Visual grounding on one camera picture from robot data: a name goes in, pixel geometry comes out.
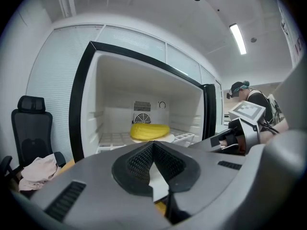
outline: black mesh pad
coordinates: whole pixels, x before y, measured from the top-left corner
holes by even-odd
[[[127,192],[152,196],[149,170],[153,162],[174,193],[188,191],[200,175],[200,167],[192,158],[158,141],[148,142],[120,156],[112,166],[112,174]]]
[[[19,99],[17,108],[20,112],[27,113],[44,113],[46,110],[44,98],[28,95]]]

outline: fluorescent light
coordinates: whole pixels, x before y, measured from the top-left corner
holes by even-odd
[[[233,24],[230,26],[230,30],[232,31],[235,39],[236,39],[236,43],[238,44],[240,53],[242,55],[246,54],[246,49],[245,49],[245,45],[244,45],[244,41],[243,41],[243,37],[242,34],[240,32],[240,29],[238,27],[237,24]]]
[[[187,76],[188,76],[188,74],[186,74],[185,72],[183,72],[183,71],[177,69],[176,67],[173,67],[173,68],[175,68],[177,71],[180,71],[180,72],[183,73],[184,75],[187,75]]]

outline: yellow object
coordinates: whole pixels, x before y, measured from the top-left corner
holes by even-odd
[[[64,171],[67,171],[69,168],[75,165],[75,160],[70,160],[68,163],[66,163],[63,168],[59,171],[58,175],[63,173]]]
[[[160,211],[160,213],[165,216],[166,213],[166,205],[163,202],[155,203],[156,208]]]
[[[130,136],[134,139],[152,140],[168,133],[169,126],[167,125],[134,124],[132,125]]]

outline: chair headrest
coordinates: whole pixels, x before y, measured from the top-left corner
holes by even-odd
[[[44,113],[46,110],[44,98],[28,95],[19,99],[17,108],[20,112],[26,113]]]

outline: black strap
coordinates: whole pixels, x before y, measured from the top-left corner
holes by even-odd
[[[225,136],[225,138],[227,141],[227,146],[238,144],[238,140],[236,139],[236,136],[234,134],[228,134]]]

